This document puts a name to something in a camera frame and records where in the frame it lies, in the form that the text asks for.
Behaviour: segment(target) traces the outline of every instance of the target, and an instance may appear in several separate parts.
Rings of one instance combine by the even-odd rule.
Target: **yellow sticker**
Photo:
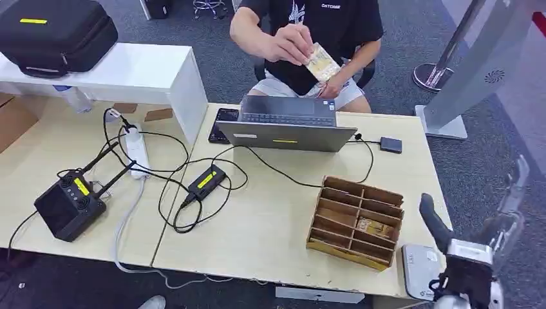
[[[19,22],[26,23],[26,24],[46,24],[48,21],[45,19],[21,18]]]
[[[297,140],[273,140],[273,142],[277,142],[277,143],[289,143],[289,144],[297,144]]]
[[[216,172],[212,172],[212,174],[209,174],[205,179],[203,179],[200,184],[197,185],[197,188],[201,189],[202,187],[204,187],[214,176],[216,176]]]
[[[80,178],[74,179],[74,183],[78,186],[78,189],[80,189],[80,191],[82,191],[84,195],[89,195],[89,190],[85,188],[85,185],[82,183]]]

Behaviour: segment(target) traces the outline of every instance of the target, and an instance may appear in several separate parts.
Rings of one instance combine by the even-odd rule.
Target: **man's hand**
[[[313,40],[309,28],[302,24],[289,24],[268,35],[262,44],[262,54],[270,62],[284,60],[296,66],[307,64],[313,52]]]
[[[337,98],[346,82],[346,80],[339,78],[338,75],[334,75],[324,84],[321,92],[319,92],[319,98]]]

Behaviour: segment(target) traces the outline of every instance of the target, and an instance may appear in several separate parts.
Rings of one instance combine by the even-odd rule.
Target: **white power strip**
[[[135,160],[141,166],[135,166],[137,169],[150,170],[148,161],[148,153],[146,152],[146,144],[144,143],[144,135],[139,133],[142,131],[140,124],[134,124],[135,128],[129,129],[129,133],[125,136],[127,145],[127,154],[132,160]],[[142,179],[149,175],[140,171],[131,171],[134,179]]]

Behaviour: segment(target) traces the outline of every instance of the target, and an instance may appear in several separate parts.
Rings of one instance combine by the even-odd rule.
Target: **wireless receiver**
[[[55,238],[73,241],[106,210],[106,204],[100,197],[128,172],[136,161],[127,165],[99,192],[93,191],[84,174],[117,145],[118,142],[111,144],[83,169],[68,171],[36,199],[34,206]]]

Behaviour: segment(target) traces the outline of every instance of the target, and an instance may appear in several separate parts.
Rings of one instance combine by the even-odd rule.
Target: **wooden organizer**
[[[403,196],[327,176],[307,237],[307,248],[348,259],[377,270],[392,265],[404,210]],[[390,239],[356,228],[360,217],[394,228]]]

